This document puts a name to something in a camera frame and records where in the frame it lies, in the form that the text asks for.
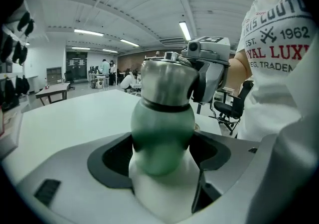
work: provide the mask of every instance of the ceiling light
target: ceiling light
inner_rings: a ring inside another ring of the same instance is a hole
[[[186,22],[182,21],[182,22],[179,23],[179,25],[180,25],[181,30],[184,33],[186,41],[190,41],[191,37],[190,37],[189,30],[188,30]]]
[[[73,50],[91,50],[90,48],[72,47]]]
[[[130,45],[132,45],[132,46],[135,46],[135,47],[139,47],[139,45],[134,44],[134,43],[131,43],[131,42],[129,42],[129,41],[127,41],[127,40],[124,40],[124,39],[121,39],[121,42],[128,43],[128,44],[130,44]]]
[[[103,49],[103,51],[112,52],[112,53],[119,53],[118,51],[112,51],[112,50],[106,50],[106,49]]]
[[[98,36],[103,36],[104,34],[96,33],[96,32],[91,32],[91,31],[86,31],[86,30],[80,30],[80,29],[75,29],[75,33],[83,33],[83,34],[89,34],[89,35],[98,35]]]

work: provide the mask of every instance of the person in background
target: person in background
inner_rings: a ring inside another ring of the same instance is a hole
[[[136,79],[137,78],[137,70],[134,70],[132,72],[132,74],[134,75],[134,78]],[[124,90],[124,92],[127,92],[131,88],[130,84],[132,82],[133,82],[133,78],[130,74],[125,76],[125,78],[121,82],[121,88]]]
[[[255,0],[242,23],[226,86],[237,88],[252,75],[238,139],[261,141],[301,118],[287,86],[318,28],[303,0]]]
[[[102,75],[108,76],[109,75],[109,70],[110,70],[110,64],[109,62],[106,61],[106,59],[103,59],[102,65],[101,65],[101,73]],[[105,88],[109,87],[109,79],[103,80],[106,81]]]
[[[114,61],[111,60],[110,62],[110,85],[112,86],[115,82],[115,76],[116,76],[116,65],[114,64]]]

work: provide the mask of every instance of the white table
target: white table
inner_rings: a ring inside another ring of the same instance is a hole
[[[45,106],[42,98],[48,97],[50,104],[56,103],[59,101],[63,101],[67,99],[67,90],[69,88],[70,83],[61,83],[61,84],[55,84],[51,85],[48,89],[43,88],[39,93],[35,94],[35,97],[37,99],[40,99],[42,104]],[[51,101],[51,95],[62,93],[62,99],[52,102]]]
[[[111,90],[24,113],[19,146],[2,162],[11,182],[16,185],[62,149],[131,131],[131,114],[140,99]],[[197,114],[195,120],[202,131],[221,134],[217,120]]]

